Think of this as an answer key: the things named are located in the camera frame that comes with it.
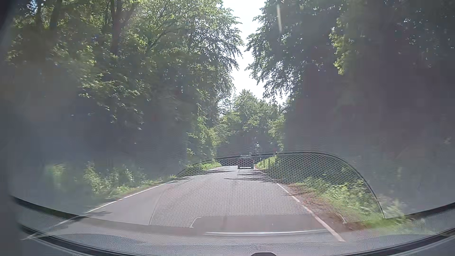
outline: road edge marking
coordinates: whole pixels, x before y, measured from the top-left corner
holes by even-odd
[[[316,216],[312,210],[308,209],[308,207],[306,207],[304,204],[302,204],[302,203],[300,202],[300,200],[299,200],[297,197],[291,195],[291,193],[289,193],[289,191],[288,191],[287,189],[285,189],[285,188],[284,188],[282,185],[280,185],[279,183],[276,183],[276,185],[278,185],[278,186],[279,186],[280,188],[282,188],[288,195],[292,196],[292,198],[294,198],[297,202],[299,202],[300,205],[303,206],[303,207],[305,208],[305,210],[307,210],[307,211],[311,214],[311,216],[313,216],[313,217],[316,219],[317,222],[319,222],[324,228],[326,228],[326,229],[327,229],[327,230],[328,230],[328,231],[329,231],[329,232],[330,232],[338,241],[340,241],[340,242],[345,242],[345,240],[344,240],[344,239],[343,239],[343,238],[342,238],[342,237],[341,237],[333,228],[331,228],[327,223],[325,223],[323,220],[321,220],[321,218],[319,218],[318,216]]]
[[[142,192],[145,192],[145,191],[148,191],[148,190],[157,188],[157,187],[159,187],[159,186],[163,186],[164,184],[168,184],[168,183],[171,183],[171,182],[173,182],[173,181],[168,181],[168,182],[165,182],[165,183],[163,183],[163,184],[159,184],[158,186],[154,186],[154,187],[151,187],[151,188],[148,188],[148,189],[144,189],[144,190],[139,191],[139,192],[137,192],[137,193],[134,193],[134,194],[132,194],[132,195],[127,195],[127,196],[122,197],[122,198],[120,198],[120,199],[117,199],[117,200],[115,200],[115,201],[112,201],[112,202],[109,202],[109,203],[105,203],[105,204],[100,205],[100,206],[98,206],[98,207],[96,207],[96,208],[94,208],[94,209],[85,211],[85,212],[83,212],[82,214],[87,214],[87,213],[93,212],[93,211],[98,210],[98,209],[100,209],[100,208],[103,208],[103,207],[106,207],[106,206],[108,206],[108,205],[111,205],[111,204],[113,204],[113,203],[115,203],[115,202],[121,201],[121,200],[123,200],[123,199],[125,199],[125,198],[128,198],[128,197],[131,197],[131,196],[140,194],[140,193],[142,193]],[[73,220],[73,219],[75,219],[75,218],[81,217],[81,216],[83,216],[83,215],[78,215],[78,216],[69,218],[69,219],[67,219],[67,220],[60,221],[59,223],[54,224],[54,225],[50,226],[49,228],[47,228],[47,230],[50,230],[50,229],[52,229],[52,228],[55,228],[55,227],[57,227],[57,226],[59,226],[59,225],[62,225],[62,224],[64,224],[64,223],[66,223],[66,222],[69,222],[69,221],[71,221],[71,220]],[[29,235],[28,237],[21,239],[21,241],[24,241],[24,240],[33,238],[36,234],[37,234],[37,233],[34,233],[34,234],[32,234],[32,235]]]

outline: forest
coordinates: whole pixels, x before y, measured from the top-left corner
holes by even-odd
[[[221,0],[18,2],[0,49],[13,182],[53,204],[115,197],[217,157],[322,151],[412,199],[411,185],[384,180],[414,186],[450,168],[453,1],[259,7],[244,41]],[[234,93],[241,46],[263,98]]]

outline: dark car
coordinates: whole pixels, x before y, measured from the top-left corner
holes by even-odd
[[[254,159],[251,155],[241,155],[238,158],[237,168],[248,167],[254,169]]]

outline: grass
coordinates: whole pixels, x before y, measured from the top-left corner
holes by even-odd
[[[272,156],[267,159],[262,160],[259,162],[256,166],[260,169],[268,169],[269,167],[275,165],[275,160],[277,159],[277,156]]]
[[[301,159],[301,155],[272,156],[259,162],[257,167],[304,197],[309,208],[340,213],[347,222],[359,222],[359,226],[365,228],[412,226],[412,220],[406,218],[401,210],[402,203],[385,197],[377,200],[349,167],[321,169],[317,161],[303,165]],[[315,160],[324,161],[321,157]],[[385,219],[383,212],[393,218]]]
[[[109,196],[106,197],[106,199],[107,200],[110,200],[110,199],[117,200],[117,199],[123,198],[123,197],[125,197],[127,195],[131,195],[131,194],[134,194],[136,192],[142,191],[144,189],[155,187],[155,186],[158,186],[158,185],[163,184],[165,182],[176,180],[176,179],[177,179],[177,176],[170,175],[169,177],[164,178],[164,179],[163,178],[158,178],[156,180],[151,180],[151,179],[144,180],[142,182],[142,184],[137,186],[137,187],[128,187],[128,186],[122,185],[122,186],[119,186],[119,187],[113,189],[109,193]]]
[[[204,171],[221,167],[221,164],[217,161],[206,162],[203,164],[191,164],[188,165],[185,170],[180,174],[181,176],[193,176],[203,173]]]

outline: sky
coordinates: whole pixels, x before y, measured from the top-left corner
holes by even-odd
[[[236,27],[240,29],[240,36],[245,44],[247,43],[248,35],[254,33],[259,27],[259,23],[257,21],[253,21],[253,18],[261,14],[261,10],[259,8],[264,6],[264,2],[265,0],[224,0],[223,6],[232,9],[233,15],[238,17],[237,20],[242,23],[238,24]],[[240,47],[243,58],[237,58],[239,69],[234,69],[232,72],[236,94],[239,94],[243,89],[247,89],[250,90],[257,98],[262,99],[262,94],[264,92],[263,83],[259,83],[257,85],[256,80],[250,77],[250,71],[245,70],[248,64],[253,62],[251,52],[244,52],[245,49],[246,46]],[[276,100],[278,103],[284,102],[284,100],[280,99],[279,96],[277,96]]]

